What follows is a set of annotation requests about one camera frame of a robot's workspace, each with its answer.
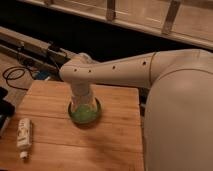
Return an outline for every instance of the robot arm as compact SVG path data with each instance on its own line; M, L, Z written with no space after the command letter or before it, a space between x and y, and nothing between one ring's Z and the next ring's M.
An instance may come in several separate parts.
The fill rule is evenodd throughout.
M88 101L86 96L91 96L90 83L150 88L176 60L197 58L200 51L156 52L103 63L94 63L88 55L81 53L62 66L60 76L71 85L73 95L81 96L81 101L85 102Z
M212 57L210 52L191 49L93 63L79 54L61 68L60 75L71 85L74 106L92 102L90 83L151 88L144 121L146 170L210 171Z

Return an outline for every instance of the wooden surface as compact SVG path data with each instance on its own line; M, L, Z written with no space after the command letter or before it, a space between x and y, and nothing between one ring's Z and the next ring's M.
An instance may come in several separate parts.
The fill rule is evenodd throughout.
M34 81L0 140L0 170L143 171L138 91L92 86L101 101L99 122L77 127L67 114L69 85ZM18 120L34 124L29 161L16 148Z

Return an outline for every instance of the cord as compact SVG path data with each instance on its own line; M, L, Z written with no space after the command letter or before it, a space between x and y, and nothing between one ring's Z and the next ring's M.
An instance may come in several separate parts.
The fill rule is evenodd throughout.
M34 79L33 77L33 72L37 72L38 70L32 70L28 67L27 65L27 61L23 60L21 61L21 58L20 58L20 52L21 52L22 48L19 48L17 50L17 54L16 54L16 58L18 60L18 62L21 64L21 65L24 65L24 66L14 66L14 67L10 67L10 68L7 68L3 73L2 73L2 76L3 78L6 80L6 83L9 87L12 87L12 88L15 88L15 89L19 89L19 90L28 90L27 88L22 88L22 87L17 87L17 86L14 86L14 85L11 85L9 83L10 80L17 80L17 79L20 79L21 77L23 77L26 73L26 71L29 72L30 76L32 77L32 79ZM13 73L17 72L17 71L21 71L22 73L19 75L19 76L16 76L16 77L10 77Z
M14 72L17 72L17 71L22 71L22 73L19 76L10 77ZM26 71L28 71L29 74L30 74L30 76L32 77L32 79L34 79L34 77L32 75L32 70L30 70L29 68L27 68L25 66L15 66L15 67L7 68L3 72L2 76L6 80L6 83L7 83L7 85L9 87L12 87L12 88L15 88L15 89L19 89L19 90L25 90L25 91L27 91L28 90L27 88L17 87L17 86L11 85L9 83L10 80L17 80L17 79L20 79L21 77L23 77L25 75Z

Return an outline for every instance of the tube cap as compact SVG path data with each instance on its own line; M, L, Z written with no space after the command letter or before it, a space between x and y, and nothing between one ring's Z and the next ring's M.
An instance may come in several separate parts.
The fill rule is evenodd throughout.
M28 152L27 151L22 151L21 153L20 153L20 158L21 159L26 159L28 157Z

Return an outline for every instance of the black wall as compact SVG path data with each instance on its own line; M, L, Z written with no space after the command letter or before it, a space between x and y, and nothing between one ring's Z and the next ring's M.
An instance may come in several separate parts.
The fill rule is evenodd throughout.
M99 61L192 47L15 0L1 2L0 25Z

